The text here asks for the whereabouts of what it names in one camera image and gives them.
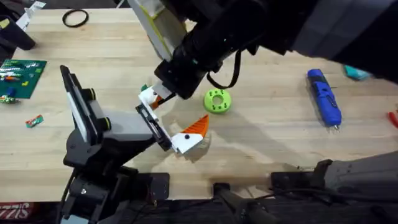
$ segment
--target circuit board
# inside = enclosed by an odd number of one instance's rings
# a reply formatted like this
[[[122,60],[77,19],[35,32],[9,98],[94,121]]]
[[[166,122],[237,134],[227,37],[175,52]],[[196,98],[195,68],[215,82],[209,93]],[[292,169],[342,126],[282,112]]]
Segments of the circuit board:
[[[9,87],[16,89],[15,98],[29,99],[43,73],[46,61],[5,59],[0,74],[15,73],[19,80],[0,81],[0,96],[7,93]]]

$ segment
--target cable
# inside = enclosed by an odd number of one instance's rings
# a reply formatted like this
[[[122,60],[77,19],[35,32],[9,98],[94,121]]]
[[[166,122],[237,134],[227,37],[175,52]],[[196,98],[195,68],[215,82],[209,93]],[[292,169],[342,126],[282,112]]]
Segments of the cable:
[[[65,190],[63,190],[61,202],[60,202],[60,204],[58,206],[58,209],[57,209],[57,217],[55,219],[55,224],[59,224],[61,222],[60,219],[61,219],[62,207],[63,207],[63,204],[65,203],[65,199],[67,197],[67,194],[68,194],[68,191],[69,191],[69,187],[70,187],[73,179],[75,178],[76,174],[77,174],[76,169],[73,169],[72,173],[70,174],[67,186],[65,187]]]
[[[141,214],[144,214],[143,216],[140,217],[140,219],[146,217],[147,215],[158,215],[158,214],[165,214],[165,213],[177,213],[177,212],[182,212],[182,211],[184,211],[184,210],[186,210],[186,209],[188,209],[188,208],[196,207],[196,206],[199,206],[199,205],[204,205],[204,204],[211,203],[211,202],[214,202],[214,199],[206,200],[206,201],[204,201],[204,202],[193,203],[193,204],[187,205],[187,206],[185,206],[185,207],[183,207],[183,208],[176,209],[176,210],[174,210],[174,211],[166,211],[166,212],[163,212],[163,211],[162,211],[162,212],[145,211],[145,212],[140,212]]]
[[[136,221],[138,215],[142,212],[142,210],[143,210],[148,204],[149,204],[149,203],[145,203],[145,204],[136,212],[136,216],[135,216],[134,219],[132,220],[131,224],[133,224],[133,223]]]
[[[235,64],[234,64],[234,73],[232,74],[232,80],[231,83],[228,86],[223,86],[218,84],[214,79],[210,76],[210,72],[207,73],[207,80],[216,88],[220,90],[225,90],[227,88],[234,87],[236,82],[238,81],[239,78],[239,73],[241,71],[241,57],[242,57],[242,50],[239,49],[235,53]]]
[[[265,196],[258,197],[256,199],[264,199],[269,197],[274,197],[277,195],[284,195],[287,193],[315,193],[320,195],[328,195],[331,197],[342,198],[346,200],[355,200],[358,202],[373,202],[373,203],[398,203],[398,198],[377,198],[377,197],[365,197],[365,196],[355,196],[355,195],[346,195],[339,194],[333,192],[327,192],[324,190],[316,190],[316,189],[290,189],[290,190],[282,190],[280,192],[276,192],[274,194],[269,194]]]
[[[231,219],[232,223],[238,224],[237,221],[236,221],[236,218],[235,218],[235,216],[234,216],[234,213],[231,211],[231,209],[230,209],[229,206],[226,204],[226,202],[225,202],[222,198],[220,198],[220,202],[221,202],[221,204],[223,204],[225,210],[226,210],[227,213],[228,213],[228,217],[229,217],[229,219]]]

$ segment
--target black clamp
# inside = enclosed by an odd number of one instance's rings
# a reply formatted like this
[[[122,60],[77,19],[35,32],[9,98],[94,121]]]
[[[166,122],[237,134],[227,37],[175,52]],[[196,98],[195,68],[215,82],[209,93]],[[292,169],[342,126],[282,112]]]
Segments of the black clamp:
[[[67,17],[68,17],[70,14],[74,13],[74,12],[84,12],[84,13],[86,14],[85,19],[84,19],[83,21],[81,21],[80,23],[75,24],[75,25],[67,24]],[[67,27],[70,27],[70,28],[77,28],[77,27],[81,27],[82,25],[86,24],[86,22],[88,21],[88,18],[89,18],[88,12],[86,12],[84,9],[71,9],[71,10],[67,11],[67,12],[62,16],[62,22],[63,22],[63,24],[64,24],[65,26],[67,26]]]
[[[333,163],[331,159],[318,162],[310,179],[310,186],[316,189],[325,188],[325,175],[328,167]]]
[[[167,135],[164,133],[163,129],[159,124],[153,119],[150,113],[147,111],[143,104],[136,106],[137,112],[144,119],[145,123],[148,125],[150,131],[153,134],[156,142],[164,150],[168,151],[172,147],[172,142],[168,139]]]

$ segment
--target green toy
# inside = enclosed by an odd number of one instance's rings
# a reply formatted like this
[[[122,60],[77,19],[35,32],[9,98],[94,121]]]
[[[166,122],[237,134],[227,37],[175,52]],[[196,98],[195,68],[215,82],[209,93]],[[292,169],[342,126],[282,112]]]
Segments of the green toy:
[[[19,101],[15,99],[14,97],[10,97],[7,95],[0,96],[0,103],[5,103],[5,104],[13,104],[13,103],[18,103]]]
[[[205,108],[210,113],[221,114],[229,110],[232,103],[231,95],[225,90],[209,90],[203,99]]]
[[[144,91],[144,90],[146,90],[146,89],[148,89],[148,86],[147,86],[146,84],[144,84],[143,86],[141,86],[141,91]]]

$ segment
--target black rubber band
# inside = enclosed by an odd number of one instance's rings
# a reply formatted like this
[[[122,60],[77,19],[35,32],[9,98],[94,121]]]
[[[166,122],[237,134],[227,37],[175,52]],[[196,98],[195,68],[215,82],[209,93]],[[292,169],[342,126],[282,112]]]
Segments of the black rubber band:
[[[84,12],[84,13],[86,14],[86,18],[85,18],[82,22],[80,22],[80,23],[78,23],[78,24],[69,25],[69,24],[67,24],[67,17],[68,17],[70,14],[74,13],[74,12]],[[63,22],[63,24],[64,24],[65,26],[67,26],[67,27],[70,27],[70,28],[81,27],[82,25],[86,24],[87,21],[88,21],[88,12],[86,12],[86,11],[83,10],[83,9],[71,9],[71,10],[67,11],[67,12],[62,16],[62,22]]]

